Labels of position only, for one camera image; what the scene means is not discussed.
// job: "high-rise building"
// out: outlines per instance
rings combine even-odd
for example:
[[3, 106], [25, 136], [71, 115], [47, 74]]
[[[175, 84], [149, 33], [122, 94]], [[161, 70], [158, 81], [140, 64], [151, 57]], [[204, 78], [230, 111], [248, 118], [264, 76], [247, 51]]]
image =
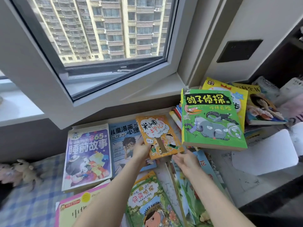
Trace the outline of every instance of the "high-rise building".
[[63, 63], [162, 56], [172, 0], [28, 0]]

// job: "hand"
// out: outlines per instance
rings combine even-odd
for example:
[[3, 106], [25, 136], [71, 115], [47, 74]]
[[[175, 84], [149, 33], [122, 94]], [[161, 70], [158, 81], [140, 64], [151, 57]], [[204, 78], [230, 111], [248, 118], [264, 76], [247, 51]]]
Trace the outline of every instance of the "hand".
[[140, 163], [146, 160], [148, 157], [151, 145], [145, 145], [144, 140], [140, 140], [136, 143], [133, 150], [133, 159], [138, 160]]
[[185, 154], [178, 153], [173, 155], [172, 159], [188, 179], [191, 178], [195, 172], [202, 170], [198, 158], [189, 150], [186, 150]]

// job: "green book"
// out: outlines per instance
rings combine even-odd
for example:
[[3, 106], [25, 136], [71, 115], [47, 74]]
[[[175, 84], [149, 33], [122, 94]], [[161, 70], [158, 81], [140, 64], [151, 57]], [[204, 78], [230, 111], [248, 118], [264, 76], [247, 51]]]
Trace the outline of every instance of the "green book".
[[153, 171], [135, 182], [125, 214], [131, 227], [182, 227]]
[[241, 151], [247, 149], [229, 91], [182, 89], [182, 144]]

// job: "orange book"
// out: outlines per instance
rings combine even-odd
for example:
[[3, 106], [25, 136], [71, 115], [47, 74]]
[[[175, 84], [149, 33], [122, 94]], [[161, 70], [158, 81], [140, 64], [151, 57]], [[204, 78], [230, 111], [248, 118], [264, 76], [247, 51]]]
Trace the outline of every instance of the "orange book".
[[144, 142], [151, 144], [150, 159], [184, 151], [165, 115], [138, 116], [136, 120]]

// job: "plush toy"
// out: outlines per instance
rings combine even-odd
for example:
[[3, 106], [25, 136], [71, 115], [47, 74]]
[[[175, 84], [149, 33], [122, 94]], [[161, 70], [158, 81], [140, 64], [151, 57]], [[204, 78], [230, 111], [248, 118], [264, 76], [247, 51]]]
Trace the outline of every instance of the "plush toy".
[[22, 173], [13, 169], [9, 164], [0, 164], [0, 181], [2, 184], [13, 183], [18, 186], [22, 180]]
[[31, 191], [34, 189], [34, 181], [37, 185], [42, 183], [42, 179], [36, 175], [34, 167], [31, 166], [27, 161], [18, 159], [18, 163], [14, 163], [14, 169], [22, 173], [24, 183], [30, 183]]

